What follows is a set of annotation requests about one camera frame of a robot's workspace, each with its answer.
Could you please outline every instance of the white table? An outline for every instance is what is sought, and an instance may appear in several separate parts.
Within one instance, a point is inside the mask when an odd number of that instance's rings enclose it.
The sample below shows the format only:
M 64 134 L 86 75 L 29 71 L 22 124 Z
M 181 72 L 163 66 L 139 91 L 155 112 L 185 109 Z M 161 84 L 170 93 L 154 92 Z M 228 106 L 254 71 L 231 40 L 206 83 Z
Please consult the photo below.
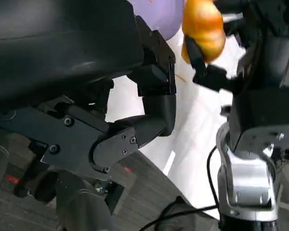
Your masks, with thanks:
M 178 187 L 188 201 L 197 208 L 214 204 L 206 172 L 209 151 L 215 145 L 218 128 L 225 122 L 219 115 L 222 105 L 230 104 L 232 96 L 196 86 L 192 82 L 195 71 L 181 58 L 183 34 L 181 31 L 169 41 L 176 55 L 177 115 L 174 132 L 166 138 L 156 138 L 141 149 Z M 225 68 L 230 75 L 236 74 L 239 57 L 244 53 L 234 38 L 228 39 L 222 55 L 214 62 Z M 143 115 L 137 86 L 127 77 L 115 79 L 110 93 L 107 121 L 115 121 L 135 115 Z M 216 152 L 211 161 L 213 184 L 217 190 L 217 171 L 220 156 Z M 219 218 L 218 212 L 208 214 Z

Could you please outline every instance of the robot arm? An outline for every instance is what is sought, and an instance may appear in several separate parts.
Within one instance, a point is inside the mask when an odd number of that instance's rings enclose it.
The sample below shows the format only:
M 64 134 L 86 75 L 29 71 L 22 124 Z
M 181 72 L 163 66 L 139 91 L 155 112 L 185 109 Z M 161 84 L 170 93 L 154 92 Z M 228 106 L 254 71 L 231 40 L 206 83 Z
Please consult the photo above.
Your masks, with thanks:
M 289 149 L 289 87 L 283 81 L 289 68 L 289 25 L 282 1 L 217 0 L 222 13 L 243 13 L 243 19 L 224 26 L 247 49 L 238 76 L 205 66 L 201 50 L 185 37 L 193 81 L 215 91 L 233 93 L 224 113 L 227 123 L 216 143 L 222 159 L 218 173 L 221 230 L 277 230 L 274 192 L 275 166 L 265 148 Z

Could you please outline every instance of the black cable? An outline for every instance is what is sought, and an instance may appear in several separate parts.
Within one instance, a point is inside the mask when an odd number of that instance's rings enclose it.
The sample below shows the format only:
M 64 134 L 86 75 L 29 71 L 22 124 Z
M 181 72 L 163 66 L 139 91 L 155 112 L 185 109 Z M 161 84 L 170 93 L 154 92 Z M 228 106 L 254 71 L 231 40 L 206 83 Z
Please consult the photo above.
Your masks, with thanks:
M 143 228 L 141 228 L 139 231 L 145 231 L 146 229 L 148 229 L 152 225 L 155 225 L 155 224 L 160 223 L 160 222 L 165 221 L 165 220 L 169 220 L 169 219 L 180 217 L 180 216 L 186 216 L 186 215 L 189 215 L 189 214 L 202 213 L 204 211 L 212 210 L 212 209 L 216 209 L 216 208 L 217 208 L 217 206 L 214 205 L 214 206 L 209 206 L 209 207 L 205 207 L 205 208 L 193 209 L 193 210 L 189 210 L 189 211 L 184 211 L 184 212 L 180 212 L 180 213 L 171 214 L 171 215 L 165 216 L 163 218 L 158 218 L 158 219 L 150 222 L 149 224 L 147 224 Z
M 217 147 L 214 146 L 214 148 L 212 148 L 212 150 L 209 153 L 209 156 L 208 156 L 208 159 L 207 159 L 207 175 L 208 175 L 208 180 L 209 180 L 209 183 L 210 183 L 210 187 L 211 187 L 211 191 L 212 191 L 212 194 L 213 194 L 213 197 L 214 197 L 215 204 L 217 205 L 217 207 L 219 207 L 219 202 L 218 202 L 217 194 L 216 194 L 216 191 L 214 189 L 213 182 L 212 182 L 211 170 L 210 170 L 211 158 L 212 158 L 212 155 L 215 152 L 216 148 Z
M 207 174 L 208 174 L 208 179 L 209 179 L 211 191 L 212 191 L 212 194 L 213 194 L 213 197 L 214 197 L 215 205 L 214 206 L 205 207 L 205 208 L 193 209 L 193 210 L 190 210 L 190 211 L 184 211 L 184 212 L 180 212 L 180 213 L 175 213 L 175 214 L 171 214 L 171 215 L 168 215 L 168 216 L 165 216 L 165 217 L 159 217 L 158 219 L 156 219 L 156 220 L 150 222 L 149 224 L 145 225 L 139 231 L 145 231 L 150 226 L 158 224 L 158 223 L 161 223 L 161 222 L 163 222 L 165 220 L 169 220 L 169 219 L 176 218 L 176 217 L 179 217 L 179 216 L 186 216 L 186 215 L 189 215 L 189 214 L 202 213 L 203 211 L 212 210 L 212 209 L 216 209 L 216 208 L 218 209 L 219 208 L 219 202 L 218 202 L 218 198 L 217 198 L 217 195 L 216 195 L 216 191 L 215 191 L 214 186 L 213 186 L 213 182 L 212 182 L 212 178 L 211 178 L 211 171 L 210 171 L 210 162 L 211 162 L 211 158 L 212 158 L 212 155 L 215 152 L 215 150 L 216 150 L 216 146 L 214 146 L 214 148 L 210 151 L 208 159 L 207 159 Z

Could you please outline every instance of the bolt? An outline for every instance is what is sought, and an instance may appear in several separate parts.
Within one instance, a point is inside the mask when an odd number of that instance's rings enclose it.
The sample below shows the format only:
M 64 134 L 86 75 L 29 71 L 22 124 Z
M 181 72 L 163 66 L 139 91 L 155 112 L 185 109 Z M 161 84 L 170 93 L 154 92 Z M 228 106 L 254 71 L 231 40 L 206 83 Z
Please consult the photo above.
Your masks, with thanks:
M 234 211 L 234 210 L 231 210 L 231 211 L 230 211 L 230 214 L 233 215 L 233 216 L 238 216 L 238 215 L 240 215 L 239 212 Z
M 73 126 L 73 124 L 74 124 L 74 120 L 72 118 L 66 118 L 64 120 L 64 125 L 67 127 Z
M 271 143 L 271 144 L 270 144 L 270 146 L 268 147 L 268 149 L 270 150 L 270 152 L 272 152 L 272 151 L 273 151 L 273 149 L 274 149 L 274 144 L 273 144 L 273 143 Z
M 50 154 L 56 155 L 59 153 L 60 147 L 56 144 L 53 144 L 48 148 L 48 151 Z
M 130 142 L 131 142 L 131 144 L 136 143 L 136 138 L 135 138 L 135 137 L 132 137 L 132 138 L 130 139 Z
M 278 141 L 281 141 L 284 137 L 285 137 L 285 134 L 284 134 L 284 133 L 279 133 L 279 134 L 276 136 L 276 139 L 277 139 Z
M 104 167 L 104 171 L 105 172 L 109 172 L 110 171 L 110 167 Z
M 235 202 L 236 202 L 236 203 L 238 202 L 238 198 L 239 198 L 239 193 L 237 192 L 237 193 L 236 193 L 236 196 L 235 196 Z

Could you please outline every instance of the orange pumpkin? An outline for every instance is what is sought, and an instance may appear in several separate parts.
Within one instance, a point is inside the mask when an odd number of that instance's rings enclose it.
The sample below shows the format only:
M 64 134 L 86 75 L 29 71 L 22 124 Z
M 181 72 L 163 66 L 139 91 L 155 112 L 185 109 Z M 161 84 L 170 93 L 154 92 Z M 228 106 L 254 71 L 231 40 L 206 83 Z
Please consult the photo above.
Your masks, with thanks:
M 226 41 L 223 16 L 215 7 L 213 0 L 187 0 L 182 31 L 195 40 L 206 63 L 212 62 L 222 53 Z M 182 47 L 182 58 L 190 63 L 185 42 Z

